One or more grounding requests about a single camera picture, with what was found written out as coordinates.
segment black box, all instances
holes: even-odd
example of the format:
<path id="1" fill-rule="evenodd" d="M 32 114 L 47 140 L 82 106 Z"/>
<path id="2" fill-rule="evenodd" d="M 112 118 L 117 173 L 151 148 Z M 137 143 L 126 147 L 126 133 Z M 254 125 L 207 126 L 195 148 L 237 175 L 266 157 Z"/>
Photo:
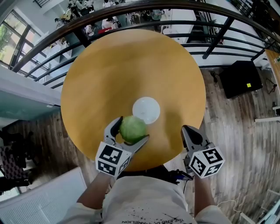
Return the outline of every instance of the black box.
<path id="1" fill-rule="evenodd" d="M 263 87 L 252 61 L 234 62 L 220 74 L 220 80 L 228 99 Z"/>

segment shirt sleeve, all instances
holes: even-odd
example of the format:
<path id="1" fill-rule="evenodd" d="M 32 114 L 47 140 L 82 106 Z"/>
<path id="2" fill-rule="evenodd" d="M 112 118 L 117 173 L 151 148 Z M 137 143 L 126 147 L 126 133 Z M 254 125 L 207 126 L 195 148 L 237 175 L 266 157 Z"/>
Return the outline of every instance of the shirt sleeve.
<path id="1" fill-rule="evenodd" d="M 98 224 L 102 222 L 101 212 L 102 209 L 91 209 L 82 203 L 76 203 L 57 224 Z"/>
<path id="2" fill-rule="evenodd" d="M 198 224 L 231 224 L 229 219 L 215 205 L 210 205 L 200 211 L 195 220 Z"/>

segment gray wood plank floor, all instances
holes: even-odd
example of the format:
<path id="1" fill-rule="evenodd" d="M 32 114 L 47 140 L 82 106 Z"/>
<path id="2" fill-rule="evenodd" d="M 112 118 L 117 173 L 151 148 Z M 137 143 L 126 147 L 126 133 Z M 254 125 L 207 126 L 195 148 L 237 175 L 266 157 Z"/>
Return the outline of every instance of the gray wood plank floor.
<path id="1" fill-rule="evenodd" d="M 273 101 L 280 105 L 278 91 L 268 95 L 275 81 L 270 70 L 259 71 L 264 87 L 257 92 L 244 94 L 235 99 L 226 99 L 224 90 L 210 76 L 210 69 L 202 69 L 206 85 L 206 111 L 201 129 L 222 150 L 226 163 L 220 172 L 212 176 L 211 188 L 217 203 L 236 200 L 235 209 L 242 210 L 256 220 L 261 214 L 260 206 L 266 203 L 266 190 L 280 191 L 280 123 L 255 123 L 255 118 L 274 116 Z M 96 176 L 95 166 L 73 144 L 64 128 L 60 112 L 34 121 L 18 121 L 7 128 L 10 133 L 27 136 L 34 132 L 33 140 L 42 145 L 44 161 L 37 178 L 29 188 L 45 183 L 76 166 L 82 168 L 86 184 Z M 183 169 L 180 154 L 166 166 L 168 169 Z M 193 213 L 194 184 L 186 185 L 186 200 Z M 233 223 L 240 223 L 239 212 L 233 211 L 234 202 L 219 206 Z"/>

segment green ball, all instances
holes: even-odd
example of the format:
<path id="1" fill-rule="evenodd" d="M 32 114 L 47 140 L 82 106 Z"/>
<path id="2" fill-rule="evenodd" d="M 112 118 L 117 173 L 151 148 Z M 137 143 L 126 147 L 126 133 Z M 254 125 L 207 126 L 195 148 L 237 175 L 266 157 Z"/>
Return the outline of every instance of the green ball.
<path id="1" fill-rule="evenodd" d="M 146 124 L 138 117 L 128 116 L 123 118 L 119 132 L 126 142 L 134 144 L 146 135 Z"/>

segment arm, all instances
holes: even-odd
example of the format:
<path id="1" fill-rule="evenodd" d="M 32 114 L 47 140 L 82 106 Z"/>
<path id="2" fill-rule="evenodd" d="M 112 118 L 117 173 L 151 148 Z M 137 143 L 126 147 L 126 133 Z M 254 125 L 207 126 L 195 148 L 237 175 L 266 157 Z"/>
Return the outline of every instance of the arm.
<path id="1" fill-rule="evenodd" d="M 210 189 L 210 181 L 208 178 L 201 179 L 195 176 L 195 202 L 194 202 L 194 214 L 202 211 L 209 205 L 216 205 L 214 198 L 212 197 Z"/>
<path id="2" fill-rule="evenodd" d="M 92 209 L 101 209 L 111 176 L 98 173 L 93 182 L 78 199 L 78 203 Z"/>

